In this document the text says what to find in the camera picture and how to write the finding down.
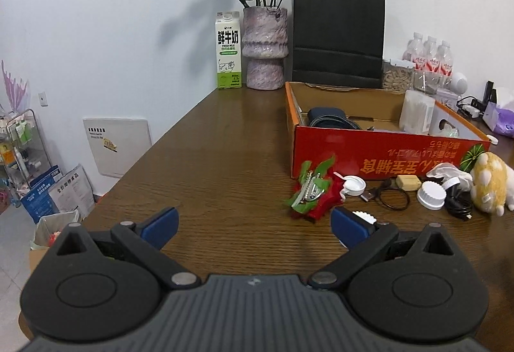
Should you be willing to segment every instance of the milk carton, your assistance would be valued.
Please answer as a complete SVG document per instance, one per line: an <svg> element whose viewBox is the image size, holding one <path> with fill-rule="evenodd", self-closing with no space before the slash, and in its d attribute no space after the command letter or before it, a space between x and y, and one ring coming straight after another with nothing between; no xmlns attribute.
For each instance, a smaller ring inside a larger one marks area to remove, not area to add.
<svg viewBox="0 0 514 352"><path fill-rule="evenodd" d="M216 16L218 88L241 87L241 29L239 11Z"/></svg>

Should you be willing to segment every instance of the soap bar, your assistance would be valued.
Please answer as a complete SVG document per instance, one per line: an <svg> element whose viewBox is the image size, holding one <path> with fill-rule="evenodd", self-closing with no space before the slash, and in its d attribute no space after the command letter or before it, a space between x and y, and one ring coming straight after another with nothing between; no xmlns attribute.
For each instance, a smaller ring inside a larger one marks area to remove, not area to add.
<svg viewBox="0 0 514 352"><path fill-rule="evenodd" d="M421 181L415 175L398 175L396 185L404 191L417 191L421 188Z"/></svg>

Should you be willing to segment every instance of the floor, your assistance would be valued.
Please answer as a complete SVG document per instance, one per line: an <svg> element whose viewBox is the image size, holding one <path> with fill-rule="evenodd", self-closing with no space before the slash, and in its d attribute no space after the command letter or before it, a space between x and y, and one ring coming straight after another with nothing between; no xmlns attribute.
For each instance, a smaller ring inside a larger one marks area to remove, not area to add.
<svg viewBox="0 0 514 352"><path fill-rule="evenodd" d="M35 224L27 211L9 206L0 214L0 342L2 352L15 352L27 338L20 330L20 293L29 277L29 243Z"/></svg>

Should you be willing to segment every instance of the stuffed toy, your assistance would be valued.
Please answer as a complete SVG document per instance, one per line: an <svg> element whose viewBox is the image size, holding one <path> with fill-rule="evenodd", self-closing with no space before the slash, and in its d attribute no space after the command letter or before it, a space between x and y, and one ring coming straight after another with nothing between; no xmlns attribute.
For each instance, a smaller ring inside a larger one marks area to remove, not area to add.
<svg viewBox="0 0 514 352"><path fill-rule="evenodd" d="M514 171L491 152L481 154L471 170L471 200L485 213L503 216L505 203L514 210Z"/></svg>

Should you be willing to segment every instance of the ceramic vase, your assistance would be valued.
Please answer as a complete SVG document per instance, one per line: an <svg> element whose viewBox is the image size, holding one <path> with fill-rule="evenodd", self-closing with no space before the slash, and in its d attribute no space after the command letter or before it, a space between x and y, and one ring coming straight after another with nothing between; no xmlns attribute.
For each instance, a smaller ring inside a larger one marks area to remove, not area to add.
<svg viewBox="0 0 514 352"><path fill-rule="evenodd" d="M256 90L283 87L284 58L289 55L287 10L249 7L244 10L243 26L242 53L250 58L246 86Z"/></svg>

